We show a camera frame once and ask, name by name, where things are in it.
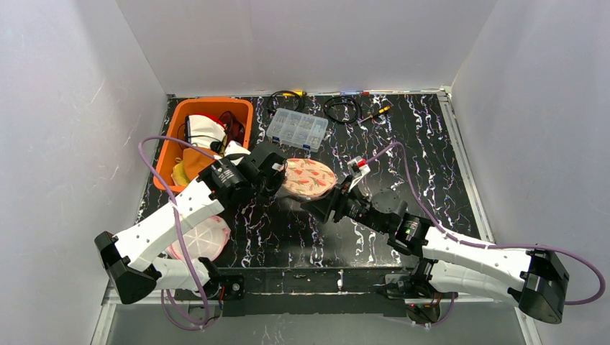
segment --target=clear plastic organizer box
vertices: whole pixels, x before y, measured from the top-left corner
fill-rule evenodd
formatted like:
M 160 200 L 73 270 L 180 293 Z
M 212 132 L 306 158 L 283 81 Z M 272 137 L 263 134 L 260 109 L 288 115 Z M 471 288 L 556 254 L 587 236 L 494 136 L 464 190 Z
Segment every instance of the clear plastic organizer box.
M 318 152 L 327 127 L 328 119 L 278 109 L 267 129 L 267 137 L 272 142 Z

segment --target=white panel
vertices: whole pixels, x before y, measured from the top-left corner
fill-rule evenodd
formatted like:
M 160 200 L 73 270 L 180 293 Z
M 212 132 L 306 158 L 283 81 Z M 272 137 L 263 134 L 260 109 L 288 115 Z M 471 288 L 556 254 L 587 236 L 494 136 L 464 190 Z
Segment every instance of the white panel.
M 114 1 L 0 7 L 0 342 L 88 344 L 94 237 L 133 222 L 165 96 Z
M 224 211 L 220 201 L 209 198 L 210 194 L 206 183 L 198 180 L 189 183 L 178 194 L 176 210 L 180 215 L 182 234 Z M 140 272 L 146 270 L 159 253 L 178 239 L 173 205 L 165 204 L 138 224 L 119 232 L 117 238 L 117 251 L 121 257 L 129 257 L 128 265 Z
M 490 0 L 118 0 L 167 93 L 438 88 Z
M 447 232 L 457 237 L 460 241 L 489 244 L 484 241 L 472 241 L 468 236 L 453 231 L 447 230 Z M 426 235 L 426 240 L 429 243 L 422 247 L 425 258 L 464 266 L 470 270 L 495 278 L 517 291 L 523 290 L 524 281 L 520 278 L 520 275 L 521 272 L 529 270 L 529 263 L 531 261 L 531 257 L 525 254 L 524 249 L 493 250 L 473 248 L 464 244 L 458 244 L 452 239 L 444 237 L 436 228 L 430 228 Z
M 440 293 L 467 293 L 519 306 L 509 294 L 509 286 L 489 275 L 444 261 L 434 264 L 430 274 L 430 285 Z
M 192 259 L 191 262 L 201 284 L 205 285 L 208 283 L 209 273 L 204 264 L 200 263 L 197 259 Z M 186 289 L 197 291 L 197 284 L 191 276 L 191 271 L 188 270 L 186 262 L 156 257 L 152 264 L 161 274 L 161 278 L 157 280 L 155 290 Z
M 473 174 L 499 243 L 570 249 L 610 278 L 610 3 L 502 0 L 453 88 Z M 568 300 L 596 277 L 564 259 Z M 608 344 L 610 299 L 566 306 L 544 344 Z

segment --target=black cable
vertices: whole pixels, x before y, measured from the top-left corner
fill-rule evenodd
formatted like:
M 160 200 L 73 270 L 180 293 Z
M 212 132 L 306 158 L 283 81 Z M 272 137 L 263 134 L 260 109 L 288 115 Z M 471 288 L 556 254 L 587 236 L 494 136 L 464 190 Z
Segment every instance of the black cable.
M 388 297 L 403 298 L 403 299 L 404 298 L 413 298 L 413 293 L 389 293 L 388 290 L 398 288 L 398 284 L 396 284 L 395 282 L 389 282 L 387 284 L 371 285 L 369 287 L 369 291 L 371 290 L 370 288 L 373 288 L 372 292 L 378 293 L 379 295 L 382 295 L 387 298 Z M 432 296 L 432 302 L 434 302 L 436 300 L 436 293 L 430 291 L 429 289 L 427 289 L 423 286 L 412 285 L 410 287 L 410 289 L 415 290 L 415 292 L 419 295 L 419 298 L 430 298 Z
M 305 101 L 303 100 L 303 97 L 301 97 L 301 95 L 299 95 L 298 93 L 286 90 L 278 91 L 272 93 L 271 96 L 267 98 L 267 112 L 269 113 L 269 115 L 274 115 L 276 113 L 276 102 L 278 101 L 278 96 L 283 95 L 285 93 L 296 97 L 298 103 L 294 111 L 301 111 L 303 110 L 303 108 L 305 108 Z
M 430 322 L 430 323 L 435 323 L 436 321 L 433 321 L 430 317 L 428 317 L 428 315 L 426 315 L 426 312 L 423 311 L 420 307 L 418 307 L 417 305 L 412 307 L 411 309 L 413 311 L 413 313 L 419 317 L 424 317 L 426 319 L 426 321 Z
M 354 108 L 355 114 L 347 120 L 339 119 L 335 115 L 332 115 L 330 111 L 331 108 L 334 108 L 336 106 L 351 106 Z M 331 97 L 328 101 L 324 102 L 324 105 L 322 106 L 322 111 L 324 111 L 324 115 L 328 116 L 332 121 L 339 122 L 340 124 L 351 124 L 362 116 L 362 107 L 355 100 L 355 98 L 351 96 Z
M 229 115 L 229 120 L 222 121 L 222 118 L 224 117 L 224 115 Z M 231 130 L 231 128 L 233 127 L 233 119 L 235 119 L 235 114 L 233 114 L 233 112 L 230 110 L 225 111 L 218 117 L 218 121 L 220 121 L 226 125 L 226 127 L 224 129 L 225 134 L 228 134 L 229 131 Z
M 180 133 L 180 128 L 182 128 L 182 127 L 184 127 L 184 124 L 181 124 L 178 127 L 178 133 Z M 191 143 L 191 138 L 199 138 L 199 137 L 213 139 L 214 141 L 210 143 L 210 149 L 212 151 L 216 152 L 216 153 L 223 152 L 227 148 L 227 143 L 224 142 L 224 138 L 222 138 L 222 140 L 218 140 L 217 138 L 214 138 L 212 136 L 205 135 L 205 134 L 201 134 L 201 135 L 187 135 L 186 133 L 184 133 L 184 141 L 188 142 L 189 144 Z M 182 150 L 186 150 L 186 147 L 183 147 L 182 144 L 178 143 L 178 146 L 180 146 L 180 148 Z
M 193 309 L 205 309 L 205 308 L 202 305 L 190 305 L 188 307 L 188 312 L 190 313 Z M 218 320 L 221 317 L 222 317 L 222 310 L 220 311 L 219 315 L 211 317 L 210 319 L 208 319 L 208 322 L 206 322 L 205 324 L 207 325 L 208 323 L 210 323 L 210 321 Z

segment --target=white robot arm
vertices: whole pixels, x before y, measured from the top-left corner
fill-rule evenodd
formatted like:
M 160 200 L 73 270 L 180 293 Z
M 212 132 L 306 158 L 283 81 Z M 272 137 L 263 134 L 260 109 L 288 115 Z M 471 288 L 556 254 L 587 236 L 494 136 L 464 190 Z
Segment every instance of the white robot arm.
M 196 290 L 182 261 L 159 257 L 178 239 L 173 208 L 178 210 L 182 232 L 186 233 L 223 212 L 229 204 L 250 200 L 256 195 L 274 195 L 283 182 L 285 161 L 282 151 L 271 143 L 259 144 L 252 152 L 229 143 L 224 158 L 219 157 L 176 197 L 177 205 L 170 202 L 117 234 L 107 231 L 99 234 L 95 243 L 121 301 L 137 302 L 153 290 Z M 220 284 L 234 283 L 230 276 L 220 277 L 209 259 L 194 258 L 192 262 L 202 285 L 214 279 Z M 236 282 L 243 279 L 233 278 Z M 243 284 L 238 285 L 241 288 L 231 289 L 231 294 L 243 293 Z
M 344 216 L 351 218 L 388 234 L 388 245 L 396 251 L 420 257 L 418 267 L 399 279 L 394 296 L 406 297 L 422 288 L 430 293 L 468 293 L 518 306 L 539 321 L 561 322 L 570 276 L 556 253 L 488 249 L 492 243 L 447 229 L 440 231 L 429 219 L 408 213 L 406 202 L 391 189 L 363 195 L 355 184 L 370 169 L 359 157 L 348 165 L 353 175 L 323 198 L 302 203 L 301 207 L 322 222 L 328 221 L 331 213 L 335 222 Z M 461 241 L 480 244 L 481 248 Z

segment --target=white cloth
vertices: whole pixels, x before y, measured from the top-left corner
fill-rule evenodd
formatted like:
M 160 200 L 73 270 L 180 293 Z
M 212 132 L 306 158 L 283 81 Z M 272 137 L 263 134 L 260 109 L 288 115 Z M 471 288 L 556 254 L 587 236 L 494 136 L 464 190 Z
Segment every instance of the white cloth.
M 222 142 L 225 128 L 214 120 L 203 115 L 189 115 L 187 141 L 197 147 L 211 149 L 213 142 Z
M 231 140 L 227 145 L 227 148 L 224 150 L 224 155 L 232 155 L 234 153 L 245 153 L 246 155 L 250 154 L 250 151 L 243 148 L 239 142 Z M 232 160 L 231 162 L 235 165 L 238 165 L 242 161 L 243 157 L 237 158 L 236 160 Z

